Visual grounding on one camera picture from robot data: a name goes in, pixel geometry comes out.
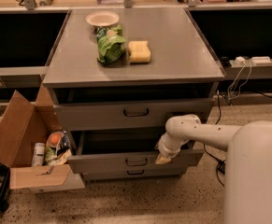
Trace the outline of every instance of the cardboard box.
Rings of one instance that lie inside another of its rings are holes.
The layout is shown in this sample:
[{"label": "cardboard box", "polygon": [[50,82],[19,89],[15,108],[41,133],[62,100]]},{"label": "cardboard box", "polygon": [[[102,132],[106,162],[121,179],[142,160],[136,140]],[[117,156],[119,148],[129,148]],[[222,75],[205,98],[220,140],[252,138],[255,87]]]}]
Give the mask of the cardboard box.
[{"label": "cardboard box", "polygon": [[32,192],[82,189],[79,175],[69,164],[31,167],[35,143],[46,143],[51,131],[61,129],[48,91],[41,87],[33,105],[14,92],[0,121],[0,162],[10,168],[10,188],[29,188]]}]

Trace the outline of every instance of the can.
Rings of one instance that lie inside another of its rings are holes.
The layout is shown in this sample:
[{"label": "can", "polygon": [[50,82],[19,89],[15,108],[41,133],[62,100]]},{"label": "can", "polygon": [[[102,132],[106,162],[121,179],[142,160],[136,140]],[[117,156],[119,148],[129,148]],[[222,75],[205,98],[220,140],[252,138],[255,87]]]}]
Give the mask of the can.
[{"label": "can", "polygon": [[45,152],[45,144],[35,143],[32,167],[43,165],[44,152]]}]

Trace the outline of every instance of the snack bag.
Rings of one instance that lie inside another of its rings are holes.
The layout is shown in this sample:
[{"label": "snack bag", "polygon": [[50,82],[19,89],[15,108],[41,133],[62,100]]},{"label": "snack bag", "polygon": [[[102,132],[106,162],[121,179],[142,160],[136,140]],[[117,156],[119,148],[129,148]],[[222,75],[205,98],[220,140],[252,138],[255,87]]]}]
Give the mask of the snack bag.
[{"label": "snack bag", "polygon": [[117,27],[107,28],[98,27],[97,43],[100,63],[107,64],[117,61],[125,52],[125,38],[122,37],[122,28]]}]

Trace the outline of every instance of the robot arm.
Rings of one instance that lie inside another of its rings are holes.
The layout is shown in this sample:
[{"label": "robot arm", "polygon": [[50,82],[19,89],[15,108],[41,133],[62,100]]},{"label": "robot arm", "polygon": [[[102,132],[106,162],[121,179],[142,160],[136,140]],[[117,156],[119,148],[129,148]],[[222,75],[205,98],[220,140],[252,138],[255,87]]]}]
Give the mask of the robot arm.
[{"label": "robot arm", "polygon": [[187,140],[227,151],[224,224],[272,223],[272,121],[208,125],[187,115],[171,118],[165,128],[157,147],[169,160]]}]

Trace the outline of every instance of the speckled floor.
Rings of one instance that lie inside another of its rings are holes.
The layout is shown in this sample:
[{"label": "speckled floor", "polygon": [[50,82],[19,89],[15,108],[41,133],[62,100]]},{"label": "speckled floor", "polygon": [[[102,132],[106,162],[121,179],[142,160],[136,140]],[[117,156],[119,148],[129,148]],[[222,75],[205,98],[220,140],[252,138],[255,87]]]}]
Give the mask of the speckled floor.
[{"label": "speckled floor", "polygon": [[[272,99],[242,99],[232,106],[221,103],[220,124],[272,120]],[[215,123],[218,116],[214,106],[208,123]],[[224,158],[223,152],[208,150]],[[93,182],[85,189],[43,194],[12,190],[8,210],[0,213],[0,223],[219,224],[224,187],[217,180],[216,164],[205,154],[198,166],[189,168],[182,177]]]}]

